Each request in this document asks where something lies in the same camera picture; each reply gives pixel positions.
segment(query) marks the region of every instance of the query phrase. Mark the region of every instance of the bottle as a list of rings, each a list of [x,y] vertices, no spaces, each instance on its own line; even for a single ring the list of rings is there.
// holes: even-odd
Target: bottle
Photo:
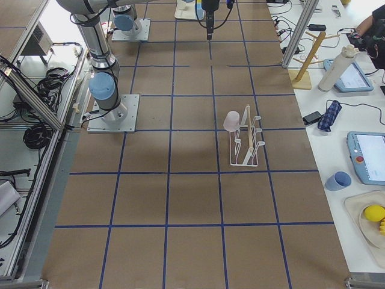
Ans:
[[[333,64],[326,71],[324,77],[318,84],[318,89],[323,92],[331,90],[343,72],[354,62],[354,59],[359,50],[354,48],[352,44],[344,46],[341,53],[334,59]]]

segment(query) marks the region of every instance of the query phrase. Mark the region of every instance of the blue joint cap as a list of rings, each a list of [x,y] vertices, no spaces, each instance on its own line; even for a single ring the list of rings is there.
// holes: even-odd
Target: blue joint cap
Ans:
[[[118,14],[115,16],[115,26],[122,31],[130,31],[134,27],[134,20],[130,15]]]
[[[88,88],[95,99],[105,101],[115,93],[116,85],[111,75],[105,72],[99,72],[90,79]]]

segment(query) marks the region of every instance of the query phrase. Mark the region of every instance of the yellow lemon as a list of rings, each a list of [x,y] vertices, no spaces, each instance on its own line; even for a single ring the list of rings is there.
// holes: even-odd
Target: yellow lemon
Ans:
[[[363,214],[369,221],[379,222],[385,218],[385,209],[380,205],[371,205],[364,210]]]

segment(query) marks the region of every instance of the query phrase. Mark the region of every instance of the red button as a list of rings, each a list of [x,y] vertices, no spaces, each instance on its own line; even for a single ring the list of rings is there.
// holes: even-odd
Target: red button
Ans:
[[[359,156],[356,158],[356,162],[358,162],[359,164],[362,163],[362,162],[363,162],[363,157],[359,155]]]

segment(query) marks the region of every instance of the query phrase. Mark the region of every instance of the beige tray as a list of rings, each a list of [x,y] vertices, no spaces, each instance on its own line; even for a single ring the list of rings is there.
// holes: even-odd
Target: beige tray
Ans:
[[[359,231],[361,232],[362,238],[368,245],[368,248],[371,251],[374,260],[376,260],[377,264],[380,267],[385,268],[385,249],[380,249],[374,246],[370,242],[370,240],[365,237],[365,234],[362,232],[362,229],[360,227],[359,218],[361,217],[363,209],[373,204],[379,204],[385,207],[385,191],[372,191],[370,193],[360,194],[358,196],[349,197],[345,199],[345,208],[348,211],[353,222],[356,224]]]

